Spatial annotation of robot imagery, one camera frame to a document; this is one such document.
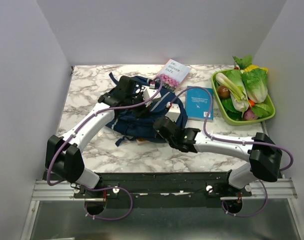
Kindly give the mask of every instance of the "green basket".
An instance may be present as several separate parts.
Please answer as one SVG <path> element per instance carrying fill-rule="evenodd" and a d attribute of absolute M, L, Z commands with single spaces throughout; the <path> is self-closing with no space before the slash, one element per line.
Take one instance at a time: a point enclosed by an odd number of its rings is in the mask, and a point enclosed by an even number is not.
<path fill-rule="evenodd" d="M 216 101 L 217 101 L 218 108 L 221 110 L 221 113 L 222 113 L 222 115 L 223 115 L 224 120 L 225 120 L 228 124 L 230 124 L 230 125 L 232 125 L 232 126 L 243 126 L 243 125 L 256 124 L 256 123 L 259 123 L 259 122 L 262 122 L 262 121 L 265 121 L 265 120 L 267 120 L 267 119 L 272 118 L 272 117 L 275 115 L 275 107 L 274 107 L 274 104 L 272 103 L 272 100 L 271 100 L 271 98 L 270 98 L 270 96 L 269 96 L 268 94 L 267 94 L 267 97 L 266 97 L 264 103 L 267 104 L 267 105 L 269 105 L 269 106 L 271 107 L 271 109 L 272 109 L 272 113 L 271 113 L 270 116 L 267 116 L 267 117 L 265 117 L 265 118 L 260 118 L 260 119 L 257 119 L 257 120 L 250 120 L 250 121 L 235 121 L 235 120 L 231 119 L 231 118 L 227 115 L 227 113 L 226 113 L 226 111 L 225 111 L 225 109 L 224 109 L 224 107 L 223 107 L 223 105 L 222 105 L 222 102 L 221 102 L 220 98 L 218 97 L 218 94 L 217 94 L 217 91 L 216 91 L 216 88 L 215 88 L 215 82 L 216 82 L 215 76 L 216 76 L 218 73 L 225 73 L 225 72 L 228 72 L 228 71 L 231 71 L 231 70 L 232 70 L 232 69 L 223 70 L 223 71 L 217 71 L 216 73 L 214 73 L 214 74 L 212 75 L 213 93 L 214 93 L 215 99 L 216 99 Z"/>

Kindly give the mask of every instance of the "backpack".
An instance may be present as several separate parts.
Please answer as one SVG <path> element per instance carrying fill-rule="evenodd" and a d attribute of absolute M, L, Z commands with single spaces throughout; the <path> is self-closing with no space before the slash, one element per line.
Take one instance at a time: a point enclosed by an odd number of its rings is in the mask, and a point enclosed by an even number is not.
<path fill-rule="evenodd" d="M 115 84 L 118 84 L 118 81 L 114 78 L 112 73 L 110 73 L 109 76 Z M 136 92 L 141 87 L 139 85 L 149 87 L 149 82 L 153 81 L 152 79 L 142 76 L 135 76 L 133 78 L 138 82 L 138 84 L 135 86 L 134 92 Z M 159 88 L 158 82 L 155 83 L 155 88 Z M 108 128 L 124 135 L 124 137 L 115 142 L 116 146 L 119 146 L 120 143 L 125 139 L 130 141 L 134 141 L 136 139 L 144 139 L 153 143 L 166 142 L 165 139 L 161 138 L 157 134 L 153 128 L 153 124 L 158 118 L 166 115 L 168 112 L 166 104 L 172 101 L 176 95 L 165 87 L 161 89 L 160 93 L 162 96 L 160 101 L 151 103 L 150 112 L 146 117 L 136 118 L 130 111 L 125 111 L 121 112 L 115 119 L 106 124 Z M 177 99 L 174 103 L 178 104 L 181 110 L 181 114 L 176 121 L 176 125 L 182 129 L 185 127 L 187 122 L 186 111 L 180 99 Z"/>

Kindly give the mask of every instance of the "yellow corn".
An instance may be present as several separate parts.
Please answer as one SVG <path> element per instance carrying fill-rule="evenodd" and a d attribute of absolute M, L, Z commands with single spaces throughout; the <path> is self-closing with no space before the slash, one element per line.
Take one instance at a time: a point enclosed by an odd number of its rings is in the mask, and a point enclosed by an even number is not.
<path fill-rule="evenodd" d="M 259 67 L 259 66 L 257 66 L 257 65 L 250 65 L 250 66 L 248 66 L 246 69 L 244 69 L 244 72 L 250 72 L 250 71 L 252 71 L 253 69 L 256 69 L 256 68 L 263 69 L 263 70 L 266 71 L 266 73 L 267 73 L 267 71 L 268 71 L 268 69 L 267 69 L 266 67 Z"/>

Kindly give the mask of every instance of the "marble tabletop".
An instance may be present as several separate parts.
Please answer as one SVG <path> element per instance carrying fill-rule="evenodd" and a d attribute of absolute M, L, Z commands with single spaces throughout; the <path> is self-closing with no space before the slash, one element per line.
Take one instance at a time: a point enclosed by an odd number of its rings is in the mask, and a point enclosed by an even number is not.
<path fill-rule="evenodd" d="M 230 69 L 228 65 L 191 65 L 188 79 L 179 90 L 187 86 L 211 87 L 211 76 L 217 71 Z M 118 79 L 121 75 L 141 75 L 153 78 L 162 65 L 92 65 L 76 66 L 62 115 L 59 136 L 72 129 L 97 103 L 103 93 L 115 85 L 108 74 L 113 72 Z M 208 132 L 215 134 L 245 137 L 262 132 L 261 124 L 231 126 L 222 118 L 214 100 L 214 120 L 207 126 Z M 203 122 L 188 120 L 187 127 L 202 129 Z M 172 149 L 167 143 L 144 143 L 123 141 L 115 146 L 122 136 L 104 127 L 90 141 L 83 151 L 85 166 L 99 173 L 154 173 L 154 172 L 208 172 L 236 169 L 245 162 L 237 158 L 203 152 L 183 153 Z"/>

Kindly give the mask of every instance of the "carrot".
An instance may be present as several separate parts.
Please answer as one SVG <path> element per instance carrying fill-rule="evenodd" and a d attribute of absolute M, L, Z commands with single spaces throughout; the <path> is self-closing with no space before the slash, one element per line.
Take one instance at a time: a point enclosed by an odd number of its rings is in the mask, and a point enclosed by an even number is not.
<path fill-rule="evenodd" d="M 251 104 L 251 107 L 255 105 L 255 102 L 253 102 L 251 99 L 248 99 L 248 102 Z"/>

